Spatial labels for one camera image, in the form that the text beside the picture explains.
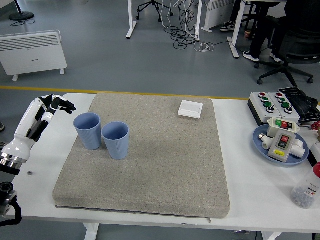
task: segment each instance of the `office chair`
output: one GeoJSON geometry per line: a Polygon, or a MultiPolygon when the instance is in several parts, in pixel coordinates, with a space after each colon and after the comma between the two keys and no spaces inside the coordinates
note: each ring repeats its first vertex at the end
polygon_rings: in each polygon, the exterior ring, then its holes
{"type": "Polygon", "coordinates": [[[162,19],[161,19],[161,16],[160,16],[160,12],[159,12],[159,9],[160,9],[159,5],[160,5],[160,6],[163,6],[163,7],[166,8],[166,9],[169,9],[169,10],[170,10],[170,16],[171,16],[171,17],[174,15],[174,13],[171,11],[171,8],[170,8],[170,7],[165,6],[165,5],[163,5],[162,3],[159,3],[159,2],[157,2],[157,1],[155,1],[155,0],[151,0],[151,1],[148,1],[148,2],[146,2],[146,3],[144,3],[144,4],[141,4],[141,5],[138,6],[138,9],[136,10],[137,13],[138,13],[138,16],[136,16],[135,19],[139,20],[139,19],[140,19],[140,17],[139,17],[140,13],[141,13],[143,10],[145,10],[149,5],[154,6],[155,9],[156,9],[156,11],[158,12],[158,14],[159,14],[158,22],[159,22],[159,23],[162,22],[162,19]]]}
{"type": "Polygon", "coordinates": [[[283,73],[289,79],[290,83],[294,87],[297,87],[291,72],[309,77],[307,82],[310,84],[313,83],[314,76],[312,74],[290,67],[289,64],[305,65],[320,62],[320,32],[311,32],[302,29],[284,29],[284,27],[279,24],[278,19],[270,16],[265,18],[268,19],[268,21],[272,21],[272,24],[275,26],[271,33],[268,47],[273,49],[273,54],[280,58],[284,63],[257,62],[254,66],[256,69],[259,68],[260,64],[276,68],[261,75],[257,84],[263,84],[263,78],[277,73],[283,73]],[[283,40],[280,41],[279,46],[273,45],[273,40],[276,38],[283,38],[283,40]]]}

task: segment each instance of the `electric heater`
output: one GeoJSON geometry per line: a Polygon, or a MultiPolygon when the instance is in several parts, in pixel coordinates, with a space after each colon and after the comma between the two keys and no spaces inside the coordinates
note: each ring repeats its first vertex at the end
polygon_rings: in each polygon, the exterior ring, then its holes
{"type": "Polygon", "coordinates": [[[27,74],[60,69],[65,74],[66,58],[59,30],[0,36],[0,62],[6,74],[27,74]]]}
{"type": "Polygon", "coordinates": [[[202,30],[212,32],[210,29],[230,20],[235,0],[211,0],[208,4],[205,23],[202,30]]]}

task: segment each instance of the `table leg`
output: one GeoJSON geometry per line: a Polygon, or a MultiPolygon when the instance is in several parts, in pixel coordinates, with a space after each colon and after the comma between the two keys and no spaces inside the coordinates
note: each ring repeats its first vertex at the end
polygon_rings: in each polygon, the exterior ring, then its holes
{"type": "Polygon", "coordinates": [[[262,231],[262,238],[263,240],[275,240],[277,237],[280,236],[280,234],[282,234],[281,231],[262,231]]]}
{"type": "Polygon", "coordinates": [[[86,234],[84,240],[96,240],[99,223],[83,223],[86,228],[86,234]]]}
{"type": "Polygon", "coordinates": [[[241,4],[240,4],[240,10],[239,10],[238,16],[236,18],[235,27],[234,27],[234,31],[233,31],[233,36],[232,36],[232,38],[229,37],[229,36],[226,38],[228,40],[228,42],[229,42],[233,57],[235,59],[239,58],[239,54],[238,54],[237,49],[236,49],[236,43],[237,43],[237,38],[238,38],[238,35],[239,35],[239,30],[240,30],[240,26],[241,26],[242,17],[243,17],[244,12],[245,12],[245,6],[246,6],[246,2],[242,0],[241,4]]]}
{"type": "Polygon", "coordinates": [[[199,0],[199,5],[198,5],[198,16],[196,18],[196,24],[194,25],[195,28],[195,35],[198,36],[196,41],[200,41],[200,33],[199,33],[199,28],[200,28],[200,20],[201,20],[201,11],[202,11],[202,0],[199,0]]]}
{"type": "Polygon", "coordinates": [[[133,21],[133,18],[132,18],[132,0],[128,0],[128,12],[129,12],[129,26],[130,26],[130,29],[129,29],[129,32],[127,33],[127,35],[126,35],[126,38],[130,39],[131,35],[134,32],[134,29],[135,29],[135,27],[137,25],[137,21],[133,21]]]}

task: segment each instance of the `ribbed plastic cup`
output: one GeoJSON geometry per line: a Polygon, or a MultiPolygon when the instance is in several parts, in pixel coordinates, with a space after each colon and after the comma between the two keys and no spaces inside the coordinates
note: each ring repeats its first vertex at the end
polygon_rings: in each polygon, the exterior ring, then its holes
{"type": "Polygon", "coordinates": [[[101,120],[93,112],[86,112],[77,116],[73,121],[84,147],[88,150],[98,149],[101,145],[101,120]]]}
{"type": "Polygon", "coordinates": [[[115,160],[124,159],[129,149],[129,126],[122,121],[112,121],[101,131],[106,148],[115,160]]]}

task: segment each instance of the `shoe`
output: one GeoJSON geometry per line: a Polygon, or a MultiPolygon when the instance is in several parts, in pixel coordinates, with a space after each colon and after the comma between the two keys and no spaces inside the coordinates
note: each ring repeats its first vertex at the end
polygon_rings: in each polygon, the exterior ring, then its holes
{"type": "Polygon", "coordinates": [[[236,24],[235,24],[234,21],[225,22],[225,23],[223,24],[223,27],[220,28],[220,31],[221,31],[221,32],[233,31],[233,30],[235,30],[235,26],[236,26],[236,24]]]}
{"type": "Polygon", "coordinates": [[[3,125],[2,122],[0,122],[0,132],[2,132],[3,130],[5,130],[5,125],[3,125]]]}
{"type": "Polygon", "coordinates": [[[273,53],[270,53],[270,57],[273,58],[273,60],[276,63],[280,63],[282,61],[280,58],[276,57],[276,55],[274,55],[273,53]]]}
{"type": "Polygon", "coordinates": [[[260,58],[254,58],[253,56],[251,56],[249,51],[244,51],[242,55],[244,58],[249,59],[252,62],[259,62],[260,61],[260,58]]]}

